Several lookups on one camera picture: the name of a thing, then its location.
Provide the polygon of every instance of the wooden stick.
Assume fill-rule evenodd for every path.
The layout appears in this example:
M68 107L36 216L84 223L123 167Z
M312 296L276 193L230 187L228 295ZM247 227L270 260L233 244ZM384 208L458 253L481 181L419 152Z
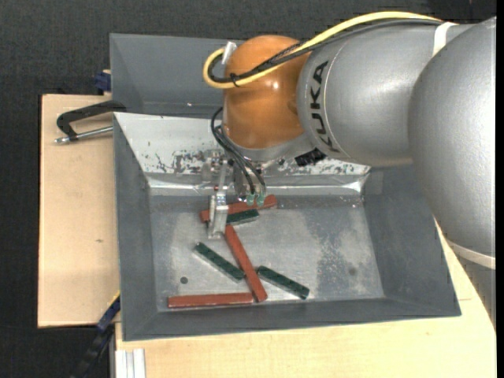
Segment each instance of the wooden stick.
M251 293L178 295L168 298L168 307L232 306L236 304L251 304L252 302L254 302L254 297Z
M237 202L232 203L228 206L228 214L241 213L242 211L247 211L251 209L269 209L270 207L276 206L276 197L275 195L266 196L265 202L262 206L258 207L257 204L253 204L252 206L248 206L245 202ZM210 212L209 210L203 210L199 214L199 218L202 223L207 223L210 221Z
M246 281L249 285L250 290L252 291L252 294L254 294L256 301L265 301L268 298L266 290L262 286L262 283L259 280L259 276L255 272L255 269L252 266L248 255L246 254L245 248L243 248L242 242L239 240L238 235L236 234L236 231L232 225L226 225L224 237L226 238L226 242L228 243L233 256L245 273Z

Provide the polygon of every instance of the yellow cable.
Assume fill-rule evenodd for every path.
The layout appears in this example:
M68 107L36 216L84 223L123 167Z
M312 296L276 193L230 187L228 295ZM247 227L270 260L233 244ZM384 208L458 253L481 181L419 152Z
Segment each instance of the yellow cable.
M313 45L316 45L317 43L323 42L328 38L331 38L332 36L340 33L341 31L344 31L348 28L354 27L355 25L359 24L364 24L366 22L371 22L371 21L376 21L376 20L401 20L401 19L412 19L412 20L436 20L439 21L440 23L442 22L441 20L434 18L434 17L429 17L429 16L424 16L422 14L415 14L415 13L407 13L403 11L382 11L378 13L370 13L370 14L365 14L359 17L351 18L349 20L346 20L340 24L335 25L332 28L329 28L327 31L324 31L320 33L319 35L314 36L312 39L306 41L303 43L301 46L297 47L296 49L292 50L290 53L295 53L301 49L305 49L308 47L311 47ZM213 60L219 56L221 56L224 53L224 48L220 48L213 52L211 55L208 56L208 58L205 61L205 64L203 65L203 79L206 81L208 85L214 88L220 88L220 89L227 89L227 88L234 88L236 86L241 87L242 85L251 83L252 81L258 80L263 76L266 76L266 74L269 74L276 69L278 69L280 66L284 65L286 62L281 63L279 65L273 66L270 69L264 70L262 72L259 72L257 74L254 74L252 76L249 76L247 78L237 80L236 85L233 82L226 82L226 83L220 83L218 81L214 81L209 78L208 72L209 72L209 67L212 64Z

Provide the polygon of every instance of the cardboard sheet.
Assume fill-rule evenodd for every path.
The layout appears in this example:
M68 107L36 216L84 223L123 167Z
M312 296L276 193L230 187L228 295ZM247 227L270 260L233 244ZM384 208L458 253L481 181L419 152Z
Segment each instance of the cardboard sheet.
M39 327L95 324L119 289L112 133L57 145L59 114L108 96L44 95L40 142ZM111 125L112 114L74 124Z

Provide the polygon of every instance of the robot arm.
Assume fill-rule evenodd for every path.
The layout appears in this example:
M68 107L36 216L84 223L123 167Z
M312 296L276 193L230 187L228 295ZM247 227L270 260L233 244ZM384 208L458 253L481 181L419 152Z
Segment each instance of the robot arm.
M494 268L496 19L456 25L398 17L273 52L271 41L270 50L254 45L260 40L244 43L227 80L206 77L225 89L223 135L259 162L312 149L375 167L413 162L459 254ZM268 67L296 52L289 66ZM233 61L240 55L246 64Z

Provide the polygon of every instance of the black cable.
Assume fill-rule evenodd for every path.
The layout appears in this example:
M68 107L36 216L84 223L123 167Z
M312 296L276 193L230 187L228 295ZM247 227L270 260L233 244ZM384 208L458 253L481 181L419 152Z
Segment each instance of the black cable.
M228 155L235 161L235 163L239 166L240 170L242 171L243 175L246 178L246 181L249 184L250 187L250 193L253 195L255 194L255 186L254 186L254 181L250 177L248 171L246 170L246 165L244 164L245 158L241 154L239 154L234 147L232 147L224 138L224 133L219 132L215 126L215 120L217 119L217 116L219 113L221 113L223 108L219 108L213 115L212 115L212 120L210 121L210 128L212 129L212 134L215 140L219 143L219 145L228 153Z
M271 67L275 67L277 65L281 65L282 63L286 61L290 61L296 57L302 56L303 54L306 54L312 50L315 50L321 46L327 45L328 43L333 43L337 40L341 40L344 38L347 38L351 35L355 35L356 33L360 32L368 32L371 30L375 30L377 28L384 28L384 27L389 27L389 26L395 26L395 25L410 25L410 24L423 24L423 25L439 25L440 22L437 20L428 20L428 19L417 19L417 18L411 18L411 19L405 19L405 20L383 20L379 23L376 24L371 24L371 25L366 25L362 26L361 28L358 29L353 29L352 31L342 31L338 34L335 34L334 36L327 38L326 40L316 43L315 45L312 45L310 47L307 47L305 49L298 50L297 52L294 52L293 54L289 54L290 51L293 49L301 46L304 42L296 43L294 45L289 46L288 48L281 50L279 53L275 54L274 56L270 57L269 59L263 61L261 64L255 66L253 69L248 70L247 72L244 72L242 74L234 74L230 77L219 77L215 76L213 74L213 68L217 64L217 62L220 60L221 56L217 56L213 59L212 63L209 66L208 69L208 76L212 81L215 81L217 83L234 83L236 85L236 82L242 79L246 79L247 77L253 76L255 74L258 74L259 72L264 72L267 69L270 69Z

